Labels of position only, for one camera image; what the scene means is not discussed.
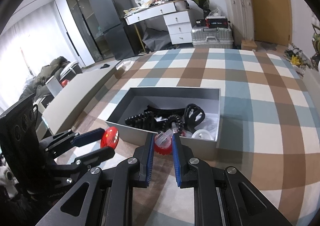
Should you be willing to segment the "grey cardboard box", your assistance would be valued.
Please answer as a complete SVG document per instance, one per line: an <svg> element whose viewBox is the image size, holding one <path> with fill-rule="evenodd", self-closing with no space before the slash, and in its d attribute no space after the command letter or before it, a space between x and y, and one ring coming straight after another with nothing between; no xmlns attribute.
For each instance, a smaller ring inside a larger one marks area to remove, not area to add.
<svg viewBox="0 0 320 226"><path fill-rule="evenodd" d="M186 108L189 104L202 108L206 117L195 130L211 132L213 140L192 138L192 132L184 129L183 116L156 117L144 112L148 105L160 109ZM158 134L175 130L181 142L189 146L195 156L213 160L217 145L220 122L220 90L217 88L192 87L136 87L130 88L112 110L106 123L116 127L120 138L135 145L143 145L148 133Z"/></svg>

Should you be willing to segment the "white pin badge back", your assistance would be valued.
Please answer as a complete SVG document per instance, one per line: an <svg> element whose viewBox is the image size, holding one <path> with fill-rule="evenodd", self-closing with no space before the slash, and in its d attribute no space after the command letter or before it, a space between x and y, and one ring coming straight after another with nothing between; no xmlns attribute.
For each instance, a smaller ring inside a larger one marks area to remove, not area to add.
<svg viewBox="0 0 320 226"><path fill-rule="evenodd" d="M196 130L191 137L196 139L215 141L215 138L212 136L211 132L205 129Z"/></svg>

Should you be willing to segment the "silver suitcase lying flat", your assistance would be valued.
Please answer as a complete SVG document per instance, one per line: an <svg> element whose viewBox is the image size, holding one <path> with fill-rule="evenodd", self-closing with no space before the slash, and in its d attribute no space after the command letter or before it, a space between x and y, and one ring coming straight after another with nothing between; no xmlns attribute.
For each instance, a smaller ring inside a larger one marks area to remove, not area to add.
<svg viewBox="0 0 320 226"><path fill-rule="evenodd" d="M195 27L191 31L192 44L194 48L210 49L232 49L232 30L228 28Z"/></svg>

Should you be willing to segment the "plaid bed sheet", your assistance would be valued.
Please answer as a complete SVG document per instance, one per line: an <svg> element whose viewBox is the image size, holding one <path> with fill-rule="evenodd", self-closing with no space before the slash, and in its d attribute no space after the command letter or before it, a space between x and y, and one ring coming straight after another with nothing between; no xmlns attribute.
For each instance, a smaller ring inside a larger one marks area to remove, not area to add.
<svg viewBox="0 0 320 226"><path fill-rule="evenodd" d="M132 87L219 88L221 130L210 164L239 169L293 225L313 224L319 211L319 115L280 54L176 49L142 56L117 73L72 129L105 128Z"/></svg>

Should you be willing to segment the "pile of dark clothes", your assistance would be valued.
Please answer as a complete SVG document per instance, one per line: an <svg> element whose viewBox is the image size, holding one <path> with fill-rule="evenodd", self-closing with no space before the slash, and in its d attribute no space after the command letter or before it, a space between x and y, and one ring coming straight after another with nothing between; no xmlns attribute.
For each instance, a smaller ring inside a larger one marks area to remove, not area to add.
<svg viewBox="0 0 320 226"><path fill-rule="evenodd" d="M61 72L65 69L67 64L71 63L63 56L60 56L49 65L45 65L41 68L40 73L27 82L23 89L19 100L24 99L30 95L33 95L33 102L41 99L45 96L51 95L51 92L46 86L46 82L53 76L57 80L60 79Z"/></svg>

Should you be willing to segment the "small cardboard box on floor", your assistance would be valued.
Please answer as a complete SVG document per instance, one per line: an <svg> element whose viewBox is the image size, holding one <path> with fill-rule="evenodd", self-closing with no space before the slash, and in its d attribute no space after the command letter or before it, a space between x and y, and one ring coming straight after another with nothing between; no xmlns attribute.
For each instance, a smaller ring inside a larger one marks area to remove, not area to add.
<svg viewBox="0 0 320 226"><path fill-rule="evenodd" d="M257 51L258 46L255 43L255 41L242 39L241 40L241 49L242 50L249 50L249 51Z"/></svg>

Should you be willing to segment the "grey bed frame edge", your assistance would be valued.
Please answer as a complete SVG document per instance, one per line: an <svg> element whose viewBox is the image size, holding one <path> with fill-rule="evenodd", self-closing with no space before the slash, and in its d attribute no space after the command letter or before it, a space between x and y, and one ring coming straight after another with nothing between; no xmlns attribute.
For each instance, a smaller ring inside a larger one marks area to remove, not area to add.
<svg viewBox="0 0 320 226"><path fill-rule="evenodd" d="M51 134L72 128L76 119L88 104L97 102L95 95L106 89L106 83L114 77L116 67L86 71L76 75L51 101L42 119Z"/></svg>

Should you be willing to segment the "red China pin badge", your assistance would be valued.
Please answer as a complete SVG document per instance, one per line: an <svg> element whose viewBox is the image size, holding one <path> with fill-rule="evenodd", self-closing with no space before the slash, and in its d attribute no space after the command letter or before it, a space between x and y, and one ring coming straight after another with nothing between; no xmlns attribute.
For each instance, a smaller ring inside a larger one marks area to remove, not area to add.
<svg viewBox="0 0 320 226"><path fill-rule="evenodd" d="M100 148L111 147L112 149L116 149L119 142L119 130L112 126L109 127L103 134L103 137L100 141Z"/></svg>

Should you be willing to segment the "shoe rack with shoes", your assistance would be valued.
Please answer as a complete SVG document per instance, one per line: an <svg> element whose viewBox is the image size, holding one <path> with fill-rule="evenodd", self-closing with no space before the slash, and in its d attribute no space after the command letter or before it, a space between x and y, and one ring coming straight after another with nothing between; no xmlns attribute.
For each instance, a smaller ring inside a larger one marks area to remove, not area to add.
<svg viewBox="0 0 320 226"><path fill-rule="evenodd" d="M311 61L315 63L316 68L319 69L319 20L313 12L312 12L311 24L314 30L313 37L312 37L312 45L316 52L312 56Z"/></svg>

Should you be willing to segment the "white upright suitcase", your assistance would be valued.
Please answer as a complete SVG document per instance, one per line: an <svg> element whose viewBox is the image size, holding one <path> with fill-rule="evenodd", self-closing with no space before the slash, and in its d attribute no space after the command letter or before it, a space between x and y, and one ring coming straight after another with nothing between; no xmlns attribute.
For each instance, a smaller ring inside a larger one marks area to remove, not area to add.
<svg viewBox="0 0 320 226"><path fill-rule="evenodd" d="M242 40L254 40L254 18L251 0L225 0L228 20L232 26L234 43L241 45Z"/></svg>

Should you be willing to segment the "black refrigerator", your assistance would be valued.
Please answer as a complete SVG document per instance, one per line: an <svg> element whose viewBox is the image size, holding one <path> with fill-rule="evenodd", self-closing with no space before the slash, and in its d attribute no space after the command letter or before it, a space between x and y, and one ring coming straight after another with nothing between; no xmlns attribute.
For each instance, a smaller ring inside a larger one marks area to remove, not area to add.
<svg viewBox="0 0 320 226"><path fill-rule="evenodd" d="M134 57L142 49L135 27L124 19L132 0L89 0L91 8L116 60Z"/></svg>

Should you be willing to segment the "glass door cabinet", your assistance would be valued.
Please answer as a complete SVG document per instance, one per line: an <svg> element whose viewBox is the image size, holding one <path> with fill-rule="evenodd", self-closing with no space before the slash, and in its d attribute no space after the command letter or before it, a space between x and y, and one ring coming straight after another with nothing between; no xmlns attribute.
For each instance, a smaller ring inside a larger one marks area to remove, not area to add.
<svg viewBox="0 0 320 226"><path fill-rule="evenodd" d="M84 67L102 61L102 53L85 17L85 12L93 15L89 0L55 0L55 4L77 59Z"/></svg>

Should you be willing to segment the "white desk with drawers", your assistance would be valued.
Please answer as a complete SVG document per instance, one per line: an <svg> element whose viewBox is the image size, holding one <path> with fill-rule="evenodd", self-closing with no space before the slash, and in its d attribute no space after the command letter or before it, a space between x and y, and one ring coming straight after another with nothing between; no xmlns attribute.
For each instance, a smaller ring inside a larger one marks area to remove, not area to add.
<svg viewBox="0 0 320 226"><path fill-rule="evenodd" d="M156 17L163 17L173 45L192 43L191 31L195 25L192 9L178 9L178 4L187 5L186 0L166 2L148 9L136 10L124 17L127 25L136 24Z"/></svg>

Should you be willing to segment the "green flower bouquet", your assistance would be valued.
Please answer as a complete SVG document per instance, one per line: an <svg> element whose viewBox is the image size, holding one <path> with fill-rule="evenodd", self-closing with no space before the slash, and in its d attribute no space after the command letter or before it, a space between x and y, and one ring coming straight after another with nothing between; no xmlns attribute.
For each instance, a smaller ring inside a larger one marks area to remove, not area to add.
<svg viewBox="0 0 320 226"><path fill-rule="evenodd" d="M191 1L193 1L203 11L204 18L206 18L211 12L209 0L191 0Z"/></svg>

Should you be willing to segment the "wooden door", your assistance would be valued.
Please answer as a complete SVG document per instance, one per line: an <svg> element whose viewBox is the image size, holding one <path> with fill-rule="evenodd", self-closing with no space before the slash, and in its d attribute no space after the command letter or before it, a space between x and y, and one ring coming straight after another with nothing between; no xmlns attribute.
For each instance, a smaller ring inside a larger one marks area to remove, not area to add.
<svg viewBox="0 0 320 226"><path fill-rule="evenodd" d="M255 40L287 46L292 38L291 0L252 0Z"/></svg>

